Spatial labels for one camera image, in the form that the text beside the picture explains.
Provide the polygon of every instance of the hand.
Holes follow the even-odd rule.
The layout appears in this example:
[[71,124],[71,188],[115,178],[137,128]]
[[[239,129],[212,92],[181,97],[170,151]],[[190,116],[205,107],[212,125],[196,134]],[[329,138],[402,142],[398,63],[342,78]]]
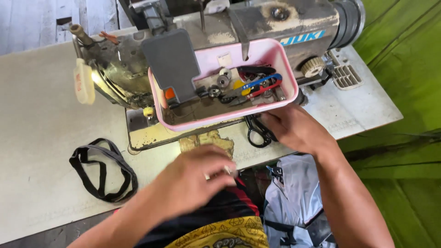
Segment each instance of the hand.
[[207,204],[226,186],[236,186],[233,176],[224,173],[225,166],[236,170],[236,163],[223,149],[214,145],[196,147],[181,153],[147,187],[157,193],[155,198],[161,201],[165,217],[176,217]]
[[317,156],[320,150],[338,148],[328,131],[299,105],[288,104],[262,113],[262,121],[280,143],[293,150]]

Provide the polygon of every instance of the red fabric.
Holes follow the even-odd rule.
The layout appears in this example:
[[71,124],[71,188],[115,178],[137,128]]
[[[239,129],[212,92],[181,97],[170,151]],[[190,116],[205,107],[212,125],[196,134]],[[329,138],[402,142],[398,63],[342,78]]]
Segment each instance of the red fabric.
[[[242,180],[240,178],[236,178],[236,180],[242,184],[243,186],[245,186],[245,184],[242,182]],[[237,195],[237,197],[239,198],[239,200],[243,201],[244,203],[247,204],[247,206],[256,214],[256,216],[260,216],[259,215],[259,209],[257,208],[256,205],[254,205],[254,203],[251,202],[251,199],[247,196],[247,194],[245,193],[245,191],[238,189],[237,187],[227,187],[227,190],[235,193]]]

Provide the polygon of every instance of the label sticker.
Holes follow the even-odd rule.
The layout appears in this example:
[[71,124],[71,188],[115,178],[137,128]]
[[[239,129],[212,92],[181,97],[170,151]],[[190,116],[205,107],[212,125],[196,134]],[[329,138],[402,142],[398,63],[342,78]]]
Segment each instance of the label sticker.
[[230,52],[218,55],[217,61],[219,62],[220,67],[227,67],[227,66],[233,64],[233,61],[231,60]]

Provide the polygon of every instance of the person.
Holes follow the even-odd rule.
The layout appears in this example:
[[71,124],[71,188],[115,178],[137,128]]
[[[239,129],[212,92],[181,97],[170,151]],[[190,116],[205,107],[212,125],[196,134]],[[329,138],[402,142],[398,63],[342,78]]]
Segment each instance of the person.
[[[394,247],[373,198],[323,126],[298,105],[265,112],[262,121],[280,143],[314,157],[323,208],[339,247]],[[225,151],[213,145],[180,154],[69,248],[268,247],[257,207],[239,178],[222,173],[225,166],[235,170]]]

